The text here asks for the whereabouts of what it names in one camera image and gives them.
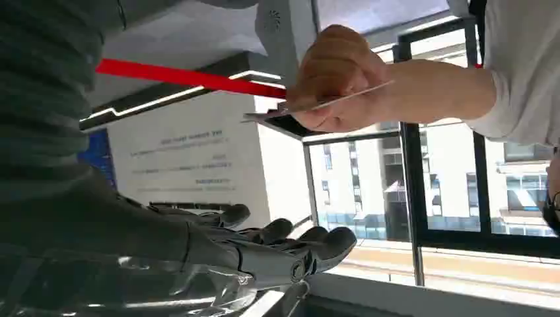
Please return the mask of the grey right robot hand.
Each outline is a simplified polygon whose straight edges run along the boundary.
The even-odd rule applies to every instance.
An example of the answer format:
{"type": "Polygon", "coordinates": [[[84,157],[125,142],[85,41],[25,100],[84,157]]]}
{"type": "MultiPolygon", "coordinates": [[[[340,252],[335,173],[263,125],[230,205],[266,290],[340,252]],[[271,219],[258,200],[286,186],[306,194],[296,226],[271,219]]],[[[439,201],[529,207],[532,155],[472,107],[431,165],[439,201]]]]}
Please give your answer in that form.
{"type": "Polygon", "coordinates": [[[54,195],[2,194],[1,315],[224,316],[335,267],[357,242],[346,227],[290,230],[175,219],[99,176],[54,195]]]}

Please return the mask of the person's left hand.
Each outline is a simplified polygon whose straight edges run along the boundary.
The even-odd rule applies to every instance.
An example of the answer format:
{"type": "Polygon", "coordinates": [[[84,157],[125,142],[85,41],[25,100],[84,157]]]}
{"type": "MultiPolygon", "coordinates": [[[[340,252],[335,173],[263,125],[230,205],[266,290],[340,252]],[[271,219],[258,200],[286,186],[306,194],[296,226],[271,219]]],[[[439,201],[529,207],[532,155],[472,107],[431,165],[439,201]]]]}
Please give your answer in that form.
{"type": "Polygon", "coordinates": [[[306,129],[350,132],[375,123],[374,104],[390,80],[388,66],[354,30],[331,25],[319,33],[287,90],[287,108],[306,129]]]}

